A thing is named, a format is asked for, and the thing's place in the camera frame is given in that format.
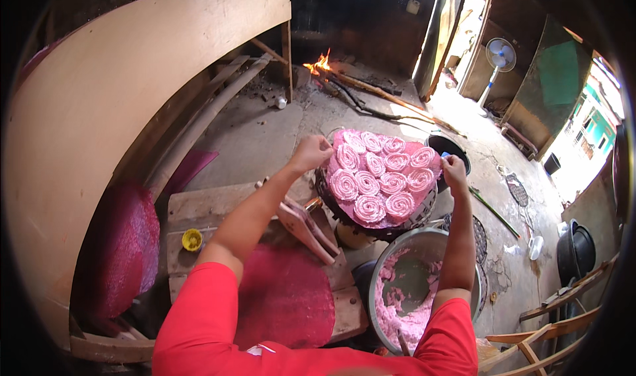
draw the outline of red t-shirt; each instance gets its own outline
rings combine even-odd
[[[477,374],[465,300],[449,300],[435,311],[413,357],[380,357],[350,348],[292,350],[275,342],[239,351],[232,343],[238,289],[234,273],[220,263],[190,272],[157,336],[154,376]]]

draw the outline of hand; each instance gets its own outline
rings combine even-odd
[[[468,182],[466,181],[466,166],[457,155],[449,155],[441,158],[441,168],[444,171],[444,180],[450,187],[450,193],[455,195],[468,194]]]
[[[308,135],[300,141],[288,165],[297,173],[303,174],[325,163],[331,155],[333,147],[324,136]]]

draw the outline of person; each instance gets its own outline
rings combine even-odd
[[[159,331],[154,376],[477,374],[469,307],[475,264],[473,220],[465,166],[454,155],[441,160],[455,199],[448,245],[431,318],[412,357],[382,357],[351,348],[292,350],[275,342],[239,351],[232,343],[243,264],[292,183],[325,164],[332,154],[324,137],[304,138],[289,163],[221,223]]]

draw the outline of wooden table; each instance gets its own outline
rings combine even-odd
[[[315,197],[309,189],[310,176],[298,179],[288,195],[300,204]],[[206,242],[225,216],[254,192],[254,183],[202,189],[174,194],[168,204],[167,261],[170,282],[170,297],[174,303],[179,290],[194,267],[198,253],[188,252],[181,245],[181,236],[186,229],[199,229]],[[321,208],[312,212],[312,217],[325,235],[336,242],[327,216]],[[261,241],[279,245],[302,245],[277,220],[272,220]],[[332,265],[322,268],[329,278],[335,305],[336,322],[330,342],[356,336],[369,325],[362,306],[360,293],[346,266],[344,253],[336,257]]]

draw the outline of fan blade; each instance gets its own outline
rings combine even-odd
[[[504,43],[502,41],[493,41],[490,44],[490,52],[492,52],[493,54],[498,54],[499,50],[501,50],[501,48],[504,46]]]
[[[501,49],[501,51],[504,52],[505,61],[513,62],[513,60],[514,60],[514,50],[513,50],[513,48],[511,48],[510,46],[504,46]]]
[[[493,54],[491,56],[491,60],[492,60],[493,64],[495,64],[499,68],[504,68],[505,65],[507,64],[507,62],[505,61],[505,58],[503,56],[498,55],[498,54]]]

